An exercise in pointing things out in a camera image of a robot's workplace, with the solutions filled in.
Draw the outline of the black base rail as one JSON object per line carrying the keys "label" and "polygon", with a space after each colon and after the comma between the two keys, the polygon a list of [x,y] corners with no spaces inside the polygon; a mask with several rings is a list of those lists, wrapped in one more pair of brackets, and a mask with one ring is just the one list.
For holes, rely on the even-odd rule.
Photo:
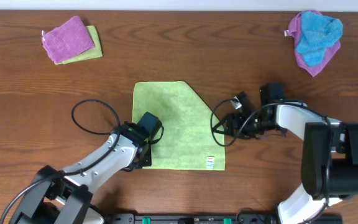
{"label": "black base rail", "polygon": [[107,224],[279,224],[278,215],[272,212],[254,211],[250,208],[231,214],[133,214],[117,213],[106,217]]}

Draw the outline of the crumpled purple cloth under blue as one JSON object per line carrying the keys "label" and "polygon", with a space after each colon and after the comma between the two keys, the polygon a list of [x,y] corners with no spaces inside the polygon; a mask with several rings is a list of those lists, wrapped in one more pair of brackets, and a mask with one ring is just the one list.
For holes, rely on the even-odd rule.
{"label": "crumpled purple cloth under blue", "polygon": [[[309,10],[312,12],[315,12],[317,14],[321,14],[319,11],[315,11],[315,10]],[[298,13],[289,23],[288,25],[288,29],[284,31],[284,35],[286,37],[293,37],[294,39],[294,47],[296,48],[296,46],[298,45],[298,42],[300,40],[300,36],[301,36],[301,13]],[[328,62],[334,57],[334,55],[336,54],[336,52],[341,48],[341,43],[339,41],[339,44],[337,46],[335,46],[332,49],[328,49],[326,51],[326,55],[324,56],[324,60],[323,63],[314,67],[309,67],[307,66],[307,64],[304,62],[303,57],[296,52],[296,50],[294,49],[294,53],[295,53],[295,59],[296,62],[298,64],[299,67],[305,69],[312,77],[317,76],[324,68],[325,66],[328,64]]]}

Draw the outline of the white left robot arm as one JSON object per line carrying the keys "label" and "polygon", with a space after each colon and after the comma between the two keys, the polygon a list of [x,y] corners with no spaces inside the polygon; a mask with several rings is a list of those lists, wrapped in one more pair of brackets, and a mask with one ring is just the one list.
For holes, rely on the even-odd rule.
{"label": "white left robot arm", "polygon": [[104,223],[91,206],[93,194],[116,172],[150,166],[150,150],[163,133],[161,120],[146,112],[138,123],[117,127],[81,161],[55,170],[41,168],[14,201],[10,223]]}

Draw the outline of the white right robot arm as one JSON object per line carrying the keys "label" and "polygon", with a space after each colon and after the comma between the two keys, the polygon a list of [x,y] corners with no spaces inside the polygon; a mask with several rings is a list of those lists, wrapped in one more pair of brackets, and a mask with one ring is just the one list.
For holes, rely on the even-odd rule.
{"label": "white right robot arm", "polygon": [[260,87],[261,106],[254,109],[244,92],[229,99],[235,112],[211,121],[212,136],[234,141],[261,139],[267,131],[288,131],[303,141],[301,184],[273,214],[239,212],[238,223],[342,223],[330,207],[358,195],[358,123],[344,123],[285,98],[283,86]]}

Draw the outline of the folded green cloth under purple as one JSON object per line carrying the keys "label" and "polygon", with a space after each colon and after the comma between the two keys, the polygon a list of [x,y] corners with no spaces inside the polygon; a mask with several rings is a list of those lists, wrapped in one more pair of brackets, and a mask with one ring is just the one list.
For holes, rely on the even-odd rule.
{"label": "folded green cloth under purple", "polygon": [[90,60],[90,59],[94,59],[94,58],[100,58],[103,56],[101,44],[99,41],[99,35],[98,35],[98,32],[97,32],[95,26],[86,26],[86,28],[87,28],[88,33],[91,36],[91,39],[94,43],[94,47],[82,52],[81,54],[79,54],[75,57],[69,58],[67,60],[64,60],[64,61],[58,63],[59,65],[64,65],[64,64],[73,63],[73,62],[79,62],[79,61],[83,61],[83,60]]}

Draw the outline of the light green microfiber cloth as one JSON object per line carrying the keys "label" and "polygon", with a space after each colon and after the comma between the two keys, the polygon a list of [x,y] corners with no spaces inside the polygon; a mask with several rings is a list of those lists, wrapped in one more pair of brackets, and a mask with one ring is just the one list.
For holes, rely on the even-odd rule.
{"label": "light green microfiber cloth", "polygon": [[223,134],[211,134],[218,122],[187,82],[138,82],[133,92],[132,121],[149,112],[161,120],[164,133],[151,148],[151,169],[224,170]]}

